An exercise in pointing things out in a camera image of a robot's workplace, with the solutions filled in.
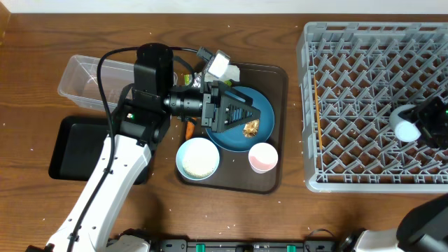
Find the orange carrot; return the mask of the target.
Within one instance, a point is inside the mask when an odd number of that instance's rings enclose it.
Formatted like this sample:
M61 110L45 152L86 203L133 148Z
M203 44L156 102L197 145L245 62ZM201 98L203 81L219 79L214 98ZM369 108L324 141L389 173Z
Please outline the orange carrot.
M185 140L189 140L193 137L193 133L195 130L195 124L191 121L188 121L186 131L185 131Z

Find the light blue cup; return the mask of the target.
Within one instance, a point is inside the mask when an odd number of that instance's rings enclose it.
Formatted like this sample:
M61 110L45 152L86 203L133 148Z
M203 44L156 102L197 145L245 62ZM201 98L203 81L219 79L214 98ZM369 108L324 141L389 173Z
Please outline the light blue cup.
M400 113L412 110L414 107L415 105L413 104L399 106L393 110L389 116L389 125L391 126L396 138L400 141L413 142L421 136L417 126L406 120L403 115L400 115Z

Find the brown food scraps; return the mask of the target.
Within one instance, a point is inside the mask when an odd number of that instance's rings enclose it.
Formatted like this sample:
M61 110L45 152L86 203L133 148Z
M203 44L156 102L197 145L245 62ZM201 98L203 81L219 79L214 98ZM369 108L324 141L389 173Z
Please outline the brown food scraps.
M258 134L259 126L260 126L259 119L246 123L243 128L243 135L246 138L255 137Z

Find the blue plate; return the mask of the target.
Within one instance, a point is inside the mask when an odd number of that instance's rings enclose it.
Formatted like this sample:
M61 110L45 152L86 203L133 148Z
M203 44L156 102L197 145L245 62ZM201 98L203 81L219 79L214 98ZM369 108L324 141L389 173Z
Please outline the blue plate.
M206 128L206 133L212 142L217 146L232 152L246 152L252 146L262 142L266 142L274 130L275 115L272 105L268 99L259 91L250 87L237 86L236 90L253 99L255 108L260 111L260 125L258 133L253 137L244 136L244 126L240 125L221 133L212 132Z

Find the pink cup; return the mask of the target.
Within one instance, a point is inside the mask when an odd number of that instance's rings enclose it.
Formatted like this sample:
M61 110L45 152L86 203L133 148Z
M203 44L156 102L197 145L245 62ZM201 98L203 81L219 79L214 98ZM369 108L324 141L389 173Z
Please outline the pink cup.
M255 173L264 174L276 167L279 155L268 143L257 143L248 152L248 161Z

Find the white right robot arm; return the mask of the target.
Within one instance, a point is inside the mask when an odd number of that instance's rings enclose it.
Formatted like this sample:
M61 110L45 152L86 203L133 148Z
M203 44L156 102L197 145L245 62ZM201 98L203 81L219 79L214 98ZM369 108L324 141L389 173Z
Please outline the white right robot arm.
M428 147L447 149L447 102L440 97L417 106L398 107L390 115L389 124L401 141L420 139ZM447 252L447 195L414 208L396 229L360 229L341 241L335 250Z

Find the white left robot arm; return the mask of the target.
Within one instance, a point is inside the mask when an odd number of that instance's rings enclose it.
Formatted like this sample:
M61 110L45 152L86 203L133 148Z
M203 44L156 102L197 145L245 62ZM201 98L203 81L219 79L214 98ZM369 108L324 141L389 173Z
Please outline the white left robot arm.
M134 80L120 93L117 106L106 110L108 135L92 175L47 251L149 251L141 235L109 239L111 229L137 177L148 166L170 126L172 116L199 118L203 127L224 132L260 117L252 98L226 85L222 75L230 58L205 48L196 55L205 62L199 87L174 84L176 48L147 43L135 48Z

